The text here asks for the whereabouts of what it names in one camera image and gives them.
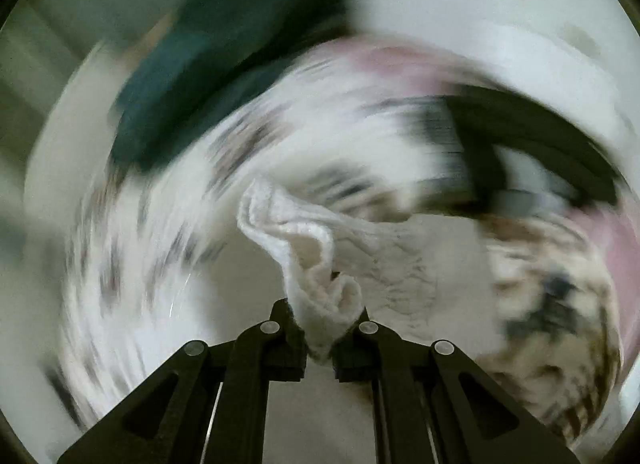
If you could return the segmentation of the white knit garment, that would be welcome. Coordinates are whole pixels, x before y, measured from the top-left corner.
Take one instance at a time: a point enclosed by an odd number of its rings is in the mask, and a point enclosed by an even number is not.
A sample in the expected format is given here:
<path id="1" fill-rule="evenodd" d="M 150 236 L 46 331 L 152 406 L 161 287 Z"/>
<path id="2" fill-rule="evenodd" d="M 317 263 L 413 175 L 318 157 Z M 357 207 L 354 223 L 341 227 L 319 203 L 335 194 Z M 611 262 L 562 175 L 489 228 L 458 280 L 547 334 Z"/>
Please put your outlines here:
<path id="1" fill-rule="evenodd" d="M 311 357 L 331 349 L 361 314 L 401 338 L 448 339 L 470 357 L 504 340 L 488 252 L 470 219 L 414 215 L 374 223 L 255 180 L 236 214 L 242 233 L 280 267 L 283 289 Z"/>

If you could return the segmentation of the floral bed cover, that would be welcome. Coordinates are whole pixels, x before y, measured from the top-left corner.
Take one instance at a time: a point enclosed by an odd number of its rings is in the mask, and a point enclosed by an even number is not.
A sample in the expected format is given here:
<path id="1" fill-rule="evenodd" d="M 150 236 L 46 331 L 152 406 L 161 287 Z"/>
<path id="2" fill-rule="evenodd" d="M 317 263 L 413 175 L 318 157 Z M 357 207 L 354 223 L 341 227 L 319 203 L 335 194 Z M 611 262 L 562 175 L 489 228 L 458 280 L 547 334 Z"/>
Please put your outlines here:
<path id="1" fill-rule="evenodd" d="M 152 175 L 107 168 L 82 200 L 51 378 L 70 416 L 92 427 L 187 341 L 230 339 L 286 298 L 280 267 L 236 220 L 244 192 L 266 179 L 369 222 L 475 221 L 504 344 L 472 358 L 572 444 L 600 416 L 622 368 L 615 291 L 597 250 L 561 217 L 425 210 L 382 220 L 372 199 L 332 202 L 337 168 L 374 166 L 355 139 L 378 130 L 381 118 L 345 118 L 322 94 L 312 50 L 166 167 Z"/>

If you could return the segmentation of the dark green folded blanket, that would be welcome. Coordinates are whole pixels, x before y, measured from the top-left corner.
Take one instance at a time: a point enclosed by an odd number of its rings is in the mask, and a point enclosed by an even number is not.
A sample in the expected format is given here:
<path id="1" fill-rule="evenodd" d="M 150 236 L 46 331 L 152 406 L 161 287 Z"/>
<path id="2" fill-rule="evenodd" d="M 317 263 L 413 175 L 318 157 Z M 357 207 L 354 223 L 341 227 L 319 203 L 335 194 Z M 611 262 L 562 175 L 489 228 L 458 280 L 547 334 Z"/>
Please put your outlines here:
<path id="1" fill-rule="evenodd" d="M 348 0 L 184 0 L 119 92 L 114 164 L 150 171 L 349 32 Z"/>

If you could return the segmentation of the white curved headboard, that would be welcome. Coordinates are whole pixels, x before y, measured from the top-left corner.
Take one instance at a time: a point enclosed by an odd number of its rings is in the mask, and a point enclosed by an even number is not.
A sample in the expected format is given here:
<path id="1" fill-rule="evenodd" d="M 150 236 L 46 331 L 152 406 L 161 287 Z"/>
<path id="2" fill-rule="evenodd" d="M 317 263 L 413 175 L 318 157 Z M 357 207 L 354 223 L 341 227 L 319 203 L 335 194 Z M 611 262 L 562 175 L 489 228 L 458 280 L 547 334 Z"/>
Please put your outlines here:
<path id="1" fill-rule="evenodd" d="M 615 154 L 639 152 L 639 36 L 618 0 L 355 0 L 365 28 L 472 60 Z"/>

